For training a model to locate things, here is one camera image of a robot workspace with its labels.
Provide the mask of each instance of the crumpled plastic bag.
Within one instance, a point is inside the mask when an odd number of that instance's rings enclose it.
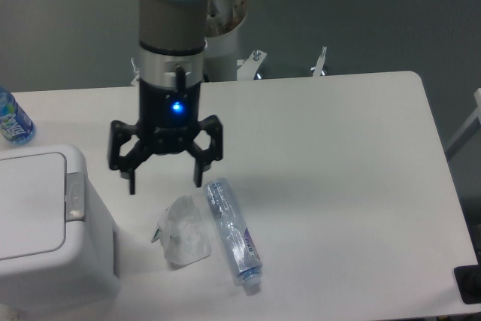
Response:
[[[164,257],[185,266],[210,255],[210,242],[192,197],[178,198],[157,221],[152,242],[160,240]]]

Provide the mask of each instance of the blue led light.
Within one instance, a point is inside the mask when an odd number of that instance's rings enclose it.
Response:
[[[183,105],[180,102],[176,101],[172,104],[172,110],[177,114],[181,114],[183,113]]]

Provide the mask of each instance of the gray floor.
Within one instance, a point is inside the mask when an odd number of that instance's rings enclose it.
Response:
[[[267,77],[421,75],[442,142],[481,87],[481,0],[249,0],[241,56],[269,54]],[[137,53],[137,0],[0,0],[0,83],[12,91],[123,86]],[[469,220],[481,223],[481,135],[451,162]]]

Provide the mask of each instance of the plastic water bottle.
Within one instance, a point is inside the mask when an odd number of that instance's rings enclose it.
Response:
[[[12,144],[25,144],[35,135],[35,125],[15,101],[0,87],[0,133]]]
[[[204,193],[234,276],[247,288],[259,285],[262,262],[227,180],[209,182]]]

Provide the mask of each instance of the blue bottle label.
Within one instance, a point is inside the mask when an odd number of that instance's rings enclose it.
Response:
[[[256,246],[254,245],[253,238],[250,237],[249,229],[244,232],[244,240],[246,241],[247,249],[251,257],[255,259],[261,259],[257,253]]]
[[[33,123],[18,104],[16,107],[13,104],[9,104],[4,111],[7,111],[7,113],[0,115],[0,133],[7,140],[18,142],[30,136],[33,130]]]

